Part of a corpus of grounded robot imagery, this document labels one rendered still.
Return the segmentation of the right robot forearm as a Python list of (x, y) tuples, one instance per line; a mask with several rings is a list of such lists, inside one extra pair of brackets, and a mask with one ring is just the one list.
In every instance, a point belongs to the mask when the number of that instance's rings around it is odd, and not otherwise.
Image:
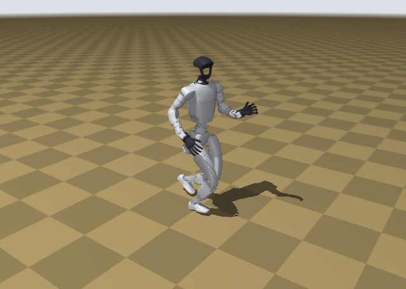
[(174, 127), (176, 135), (183, 139), (186, 136), (185, 130), (182, 128), (180, 120), (176, 118), (173, 110), (168, 111), (168, 119), (171, 125)]

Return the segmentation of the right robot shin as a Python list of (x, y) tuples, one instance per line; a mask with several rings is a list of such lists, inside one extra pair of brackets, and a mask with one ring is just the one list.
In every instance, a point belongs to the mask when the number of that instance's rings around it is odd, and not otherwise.
[(208, 198), (212, 193), (214, 193), (217, 190), (216, 188), (214, 189), (213, 188), (214, 184), (210, 182), (208, 179), (206, 179), (199, 188), (199, 190), (197, 191), (197, 196), (193, 199), (192, 205), (195, 204), (196, 202), (200, 203), (201, 201)]

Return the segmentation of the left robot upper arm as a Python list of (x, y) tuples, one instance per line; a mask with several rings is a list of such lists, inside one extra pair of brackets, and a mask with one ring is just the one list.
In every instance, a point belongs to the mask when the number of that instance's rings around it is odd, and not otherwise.
[(225, 113), (225, 110), (228, 108), (228, 105), (224, 102), (224, 94), (223, 94), (223, 85), (219, 82), (214, 82), (217, 86), (217, 93), (216, 93), (216, 102), (218, 104), (218, 111), (221, 114)]

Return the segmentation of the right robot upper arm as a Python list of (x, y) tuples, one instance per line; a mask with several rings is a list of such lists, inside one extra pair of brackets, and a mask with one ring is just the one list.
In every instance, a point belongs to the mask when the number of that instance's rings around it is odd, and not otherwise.
[[(170, 107), (170, 110), (173, 110), (175, 112), (176, 118), (179, 117), (179, 111), (178, 109), (181, 108), (187, 100), (190, 100), (193, 98), (196, 90), (193, 86), (185, 86), (180, 90), (180, 93), (172, 106)], [(168, 115), (167, 115), (168, 116)]]

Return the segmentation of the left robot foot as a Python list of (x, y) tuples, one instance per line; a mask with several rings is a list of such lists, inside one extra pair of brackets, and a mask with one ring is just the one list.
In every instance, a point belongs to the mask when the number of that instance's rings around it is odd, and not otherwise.
[(183, 187), (190, 193), (190, 194), (194, 194), (195, 193), (195, 189), (193, 188), (192, 184), (190, 182), (186, 182), (184, 181), (184, 177), (186, 177), (184, 174), (180, 174), (177, 178), (178, 181), (183, 185)]

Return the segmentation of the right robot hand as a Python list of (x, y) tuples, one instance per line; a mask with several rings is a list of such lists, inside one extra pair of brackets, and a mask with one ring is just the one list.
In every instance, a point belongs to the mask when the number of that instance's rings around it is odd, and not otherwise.
[[(195, 141), (198, 141), (198, 142), (200, 142), (200, 143), (201, 143), (201, 141), (198, 140), (198, 139), (195, 139), (195, 138), (191, 138), (187, 132), (185, 132), (185, 134), (186, 134), (186, 136), (182, 139), (182, 141), (185, 143), (185, 145), (186, 145), (187, 149), (189, 150), (189, 152), (190, 152), (192, 155), (194, 155), (194, 156), (196, 156), (194, 153), (199, 154), (199, 153), (197, 153), (197, 152), (192, 148), (192, 147), (194, 147), (198, 152), (201, 153), (201, 151), (198, 150), (198, 149), (195, 147), (195, 146), (197, 146), (198, 148), (203, 149), (203, 148), (201, 148), (198, 144), (195, 143)], [(194, 145), (195, 145), (195, 146), (194, 146)], [(190, 149), (190, 148), (191, 148), (191, 149)], [(192, 151), (193, 151), (194, 153), (193, 153)]]

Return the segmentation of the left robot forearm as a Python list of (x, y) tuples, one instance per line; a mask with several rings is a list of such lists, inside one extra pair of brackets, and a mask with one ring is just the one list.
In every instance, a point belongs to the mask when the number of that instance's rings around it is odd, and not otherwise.
[(237, 113), (235, 113), (235, 112), (236, 112), (236, 110), (234, 110), (233, 108), (228, 106), (228, 108), (225, 110), (225, 115), (232, 117), (235, 120), (242, 117), (240, 112), (237, 112)]

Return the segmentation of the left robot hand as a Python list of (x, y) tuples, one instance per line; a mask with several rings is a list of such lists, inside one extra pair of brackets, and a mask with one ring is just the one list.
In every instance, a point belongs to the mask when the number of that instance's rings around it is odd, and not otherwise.
[[(243, 109), (237, 110), (235, 113), (240, 112), (242, 117), (245, 117), (245, 115), (252, 115), (255, 113), (258, 114), (258, 112), (253, 112), (253, 111), (258, 111), (258, 109), (256, 108), (257, 106), (253, 106), (254, 103), (251, 105), (248, 105), (248, 104), (249, 104), (249, 102), (246, 103), (246, 105), (243, 107)], [(253, 109), (253, 108), (256, 108), (256, 109)]]

